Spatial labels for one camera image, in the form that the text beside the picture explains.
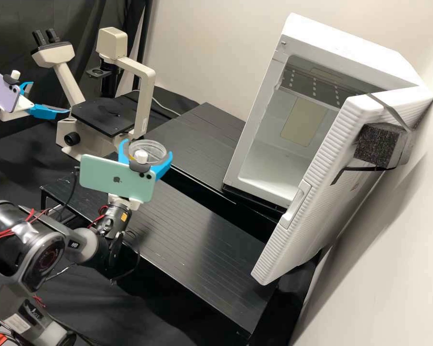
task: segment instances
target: smartphone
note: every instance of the smartphone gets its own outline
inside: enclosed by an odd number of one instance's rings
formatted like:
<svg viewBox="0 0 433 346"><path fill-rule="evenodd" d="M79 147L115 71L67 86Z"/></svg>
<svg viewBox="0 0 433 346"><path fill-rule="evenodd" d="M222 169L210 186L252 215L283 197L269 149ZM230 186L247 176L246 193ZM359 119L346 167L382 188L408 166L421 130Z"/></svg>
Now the smartphone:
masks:
<svg viewBox="0 0 433 346"><path fill-rule="evenodd" d="M79 181L83 187L146 203L153 197L155 173L149 170L140 175L125 163L85 154L80 159Z"/></svg>

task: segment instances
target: white cable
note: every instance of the white cable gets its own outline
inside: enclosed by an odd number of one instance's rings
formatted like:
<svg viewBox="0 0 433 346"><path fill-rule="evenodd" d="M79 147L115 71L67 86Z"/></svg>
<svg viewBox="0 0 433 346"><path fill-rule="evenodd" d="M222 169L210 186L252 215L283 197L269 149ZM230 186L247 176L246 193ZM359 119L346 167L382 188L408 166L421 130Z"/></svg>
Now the white cable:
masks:
<svg viewBox="0 0 433 346"><path fill-rule="evenodd" d="M160 108L163 108L163 109L165 109L166 111L170 111L170 112L172 112L173 114L176 114L177 116L180 116L180 115L181 115L180 113L178 113L178 112L176 112L176 111L174 111L174 110L172 110L172 109L170 109L170 108L165 107L162 103L160 103L159 101L157 101L154 97L153 97L153 100L154 100L155 103L157 103L157 105L159 105Z"/></svg>

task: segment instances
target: black cylindrical motor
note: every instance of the black cylindrical motor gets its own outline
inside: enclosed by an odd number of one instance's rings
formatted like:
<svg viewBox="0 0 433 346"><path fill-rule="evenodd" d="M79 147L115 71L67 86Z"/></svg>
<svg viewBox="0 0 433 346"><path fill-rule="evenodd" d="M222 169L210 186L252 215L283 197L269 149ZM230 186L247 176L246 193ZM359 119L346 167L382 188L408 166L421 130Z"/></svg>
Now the black cylindrical motor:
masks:
<svg viewBox="0 0 433 346"><path fill-rule="evenodd" d="M0 273L24 273L22 282L35 292L61 258L65 243L60 233L42 223L26 223L27 217L12 203L0 201L0 232L13 227L20 232L0 239Z"/></svg>

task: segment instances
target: black platform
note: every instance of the black platform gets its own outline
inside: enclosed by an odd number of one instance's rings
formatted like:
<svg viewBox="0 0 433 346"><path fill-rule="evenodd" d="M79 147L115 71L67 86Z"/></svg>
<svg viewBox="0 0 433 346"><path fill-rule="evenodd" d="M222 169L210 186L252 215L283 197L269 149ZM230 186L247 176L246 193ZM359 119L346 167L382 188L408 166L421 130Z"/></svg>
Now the black platform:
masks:
<svg viewBox="0 0 433 346"><path fill-rule="evenodd" d="M70 178L42 187L43 200L67 200ZM92 221L107 194L78 186L68 208ZM159 181L154 197L128 225L126 240L141 257L252 334L276 282L261 286L250 272L264 244L176 189Z"/></svg>
<svg viewBox="0 0 433 346"><path fill-rule="evenodd" d="M266 242L282 213L222 190L244 124L204 103L144 137L162 143L173 152L172 169L163 181Z"/></svg>

